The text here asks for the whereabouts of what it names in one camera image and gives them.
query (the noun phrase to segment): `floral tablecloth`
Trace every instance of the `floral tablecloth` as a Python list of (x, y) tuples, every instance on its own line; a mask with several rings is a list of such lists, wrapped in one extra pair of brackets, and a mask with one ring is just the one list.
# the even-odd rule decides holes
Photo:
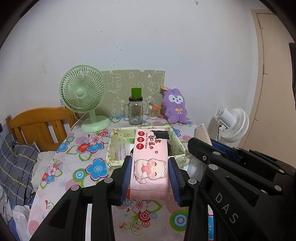
[[(81, 187), (95, 185), (107, 177), (106, 152), (111, 130), (131, 126), (123, 116), (110, 117), (111, 125), (97, 133), (80, 128), (68, 134), (57, 149), (50, 166), (45, 170), (36, 193), (28, 222), (28, 233), (33, 235), (40, 223), (74, 184)], [(142, 126), (171, 125), (165, 119), (150, 120), (145, 116)], [(194, 134), (196, 125), (171, 125), (185, 147)], [(171, 194), (169, 201), (126, 199), (121, 207), (112, 207), (116, 240), (175, 240), (183, 241), (188, 208), (179, 208)], [(91, 204), (88, 205), (86, 240), (90, 240)], [(209, 214), (209, 240), (213, 240)]]

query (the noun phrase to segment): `black jar lid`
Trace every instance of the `black jar lid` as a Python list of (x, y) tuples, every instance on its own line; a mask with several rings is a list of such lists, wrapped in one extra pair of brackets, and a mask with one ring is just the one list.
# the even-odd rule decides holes
[(140, 97), (140, 98), (133, 98), (133, 97), (130, 96), (130, 97), (128, 98), (128, 100), (129, 100), (129, 101), (132, 101), (132, 102), (138, 102), (138, 101), (142, 101), (142, 100), (143, 100), (143, 97)]

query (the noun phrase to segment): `purple plush toy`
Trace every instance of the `purple plush toy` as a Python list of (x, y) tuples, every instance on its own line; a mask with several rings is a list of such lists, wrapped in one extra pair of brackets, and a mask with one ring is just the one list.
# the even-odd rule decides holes
[(178, 89), (168, 89), (164, 92), (163, 105), (166, 108), (165, 116), (168, 118), (168, 123), (187, 122), (185, 100)]

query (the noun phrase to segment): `fan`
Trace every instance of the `fan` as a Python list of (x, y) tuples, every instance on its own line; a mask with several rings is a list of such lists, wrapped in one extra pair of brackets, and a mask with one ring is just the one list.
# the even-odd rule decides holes
[(78, 65), (64, 75), (59, 91), (65, 106), (74, 112), (89, 112), (89, 119), (81, 125), (83, 131), (101, 131), (110, 125), (111, 121), (106, 116), (96, 116), (95, 113), (105, 90), (102, 73), (91, 66)]
[(221, 137), (228, 143), (233, 143), (242, 138), (249, 128), (249, 117), (241, 108), (228, 111), (224, 107), (216, 112), (216, 118), (223, 124)]

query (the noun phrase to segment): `yellow bow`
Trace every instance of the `yellow bow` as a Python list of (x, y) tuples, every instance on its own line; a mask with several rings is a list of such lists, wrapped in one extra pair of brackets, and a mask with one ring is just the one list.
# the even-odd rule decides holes
[(183, 110), (182, 108), (176, 108), (176, 109), (175, 109), (175, 111), (177, 111), (178, 114), (181, 114), (181, 111), (182, 111), (182, 110)]

